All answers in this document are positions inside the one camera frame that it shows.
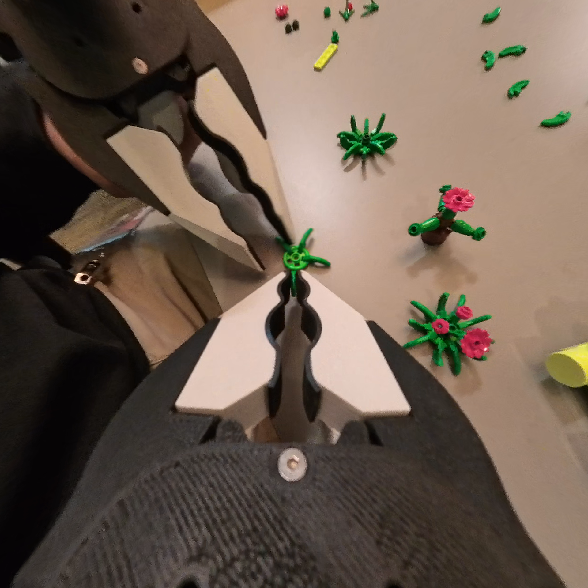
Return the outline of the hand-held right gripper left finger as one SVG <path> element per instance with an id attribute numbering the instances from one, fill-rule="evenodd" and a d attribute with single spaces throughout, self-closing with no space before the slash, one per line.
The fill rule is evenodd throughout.
<path id="1" fill-rule="evenodd" d="M 250 439 L 278 439 L 282 352 L 290 282 L 281 272 L 218 319 L 175 401 L 179 413 L 232 420 Z"/>

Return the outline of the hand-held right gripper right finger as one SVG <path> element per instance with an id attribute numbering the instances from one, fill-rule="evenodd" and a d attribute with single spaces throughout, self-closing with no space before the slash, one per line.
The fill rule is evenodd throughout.
<path id="1" fill-rule="evenodd" d="M 303 405 L 326 442 L 349 422 L 404 417 L 410 405 L 368 321 L 306 271 L 297 276 L 301 328 L 309 346 L 303 367 Z"/>

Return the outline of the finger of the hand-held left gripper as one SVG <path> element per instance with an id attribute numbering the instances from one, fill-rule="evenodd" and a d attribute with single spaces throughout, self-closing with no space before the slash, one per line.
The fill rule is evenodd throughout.
<path id="1" fill-rule="evenodd" d="M 189 120 L 199 137 L 230 163 L 276 233 L 293 243 L 294 229 L 278 166 L 247 77 L 231 85 L 213 66 L 195 77 Z"/>
<path id="2" fill-rule="evenodd" d="M 246 240 L 227 225 L 219 207 L 194 189 L 168 136 L 129 125 L 107 143 L 169 210 L 173 222 L 239 264 L 264 271 Z"/>

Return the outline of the person's left forearm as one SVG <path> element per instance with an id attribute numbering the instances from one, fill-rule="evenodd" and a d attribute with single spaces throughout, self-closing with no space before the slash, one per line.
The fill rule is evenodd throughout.
<path id="1" fill-rule="evenodd" d="M 27 264 L 71 255 L 50 238 L 98 185 L 60 155 L 45 135 L 36 102 L 18 84 L 20 59 L 1 66 L 1 258 Z"/>

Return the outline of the person's left hand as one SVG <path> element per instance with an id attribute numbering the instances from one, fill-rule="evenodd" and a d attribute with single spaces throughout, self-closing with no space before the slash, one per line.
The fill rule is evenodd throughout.
<path id="1" fill-rule="evenodd" d="M 98 171 L 92 168 L 87 162 L 84 161 L 83 158 L 74 152 L 74 150 L 59 133 L 59 130 L 55 127 L 48 114 L 44 113 L 44 111 L 41 111 L 40 118 L 42 121 L 43 131 L 49 143 L 52 145 L 55 151 L 65 158 L 78 172 L 82 173 L 96 186 L 113 197 L 120 199 L 131 198 L 131 196 L 125 193 L 124 190 L 122 190 L 116 184 L 112 183 L 107 178 L 104 178 Z"/>

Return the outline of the green brick plant pink flowers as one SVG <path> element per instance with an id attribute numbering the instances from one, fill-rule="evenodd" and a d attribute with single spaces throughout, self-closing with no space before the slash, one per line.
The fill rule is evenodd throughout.
<path id="1" fill-rule="evenodd" d="M 495 340 L 480 326 L 493 317 L 488 313 L 476 316 L 467 305 L 465 295 L 459 297 L 454 308 L 448 309 L 449 298 L 448 292 L 441 294 L 434 309 L 419 301 L 410 301 L 413 310 L 422 315 L 422 320 L 408 320 L 408 326 L 418 333 L 418 337 L 404 343 L 403 348 L 429 346 L 432 363 L 442 367 L 447 358 L 452 374 L 458 376 L 462 372 L 463 358 L 480 363 L 487 361 Z"/>

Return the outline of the person's beige trousers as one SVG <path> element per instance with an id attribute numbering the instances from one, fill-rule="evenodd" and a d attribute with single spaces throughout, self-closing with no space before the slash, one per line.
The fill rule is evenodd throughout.
<path id="1" fill-rule="evenodd" d="M 223 312 L 190 233 L 174 224 L 107 245 L 93 285 L 125 319 L 151 370 Z"/>

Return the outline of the lime green flat brick plate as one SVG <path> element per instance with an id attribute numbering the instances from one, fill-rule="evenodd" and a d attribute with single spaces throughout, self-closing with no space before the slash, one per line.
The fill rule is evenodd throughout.
<path id="1" fill-rule="evenodd" d="M 320 54 L 319 58 L 313 64 L 313 70 L 320 72 L 326 67 L 339 48 L 338 43 L 330 43 Z"/>

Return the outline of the green spiky brick plant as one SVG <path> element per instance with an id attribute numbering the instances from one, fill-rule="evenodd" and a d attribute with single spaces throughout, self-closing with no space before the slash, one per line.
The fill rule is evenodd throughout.
<path id="1" fill-rule="evenodd" d="M 344 150 L 342 161 L 346 162 L 353 158 L 366 160 L 375 155 L 385 156 L 398 142 L 395 133 L 383 130 L 385 121 L 386 114 L 383 113 L 373 129 L 370 128 L 369 118 L 366 118 L 363 127 L 359 128 L 356 117 L 352 115 L 350 129 L 336 134 L 339 146 Z"/>

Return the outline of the brick cactus with pink flower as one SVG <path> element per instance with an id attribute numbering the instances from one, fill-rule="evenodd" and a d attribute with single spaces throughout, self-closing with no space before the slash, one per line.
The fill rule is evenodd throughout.
<path id="1" fill-rule="evenodd" d="M 420 237 L 429 246 L 440 246 L 445 243 L 449 235 L 455 233 L 479 242 L 485 239 L 487 230 L 484 227 L 474 228 L 458 214 L 472 209 L 475 196 L 466 188 L 443 185 L 439 188 L 439 200 L 436 213 L 430 218 L 408 227 L 408 234 Z"/>

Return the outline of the person's black jacket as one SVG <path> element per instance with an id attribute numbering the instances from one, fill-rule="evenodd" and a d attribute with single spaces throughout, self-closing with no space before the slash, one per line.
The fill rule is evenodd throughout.
<path id="1" fill-rule="evenodd" d="M 60 267 L 1 264 L 1 587 L 52 527 L 149 362 L 121 313 Z"/>

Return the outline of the lime green brick planter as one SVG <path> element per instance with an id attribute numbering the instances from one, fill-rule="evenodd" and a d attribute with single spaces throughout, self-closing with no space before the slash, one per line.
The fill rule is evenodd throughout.
<path id="1" fill-rule="evenodd" d="M 550 377 L 564 386 L 587 386 L 587 342 L 550 354 L 545 366 Z"/>

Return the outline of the cluster of green leaf pieces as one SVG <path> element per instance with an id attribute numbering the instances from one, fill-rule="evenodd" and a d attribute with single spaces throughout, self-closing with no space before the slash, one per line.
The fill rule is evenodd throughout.
<path id="1" fill-rule="evenodd" d="M 481 25 L 490 25 L 494 23 L 501 15 L 502 7 L 497 6 L 494 10 L 489 11 L 488 13 L 484 14 L 481 19 Z M 494 52 L 493 50 L 485 50 L 481 55 L 481 62 L 483 63 L 483 68 L 485 72 L 491 71 L 496 62 L 500 59 L 506 58 L 519 58 L 525 55 L 527 51 L 527 47 L 524 44 L 518 43 L 516 45 L 511 45 L 501 49 L 498 53 Z M 521 79 L 516 81 L 514 84 L 511 84 L 506 91 L 507 99 L 513 100 L 520 97 L 523 90 L 525 90 L 528 85 L 530 84 L 529 79 Z M 544 119 L 540 122 L 540 127 L 542 128 L 558 128 L 561 127 L 567 122 L 569 122 L 571 118 L 570 111 L 560 111 L 555 116 L 550 118 Z"/>

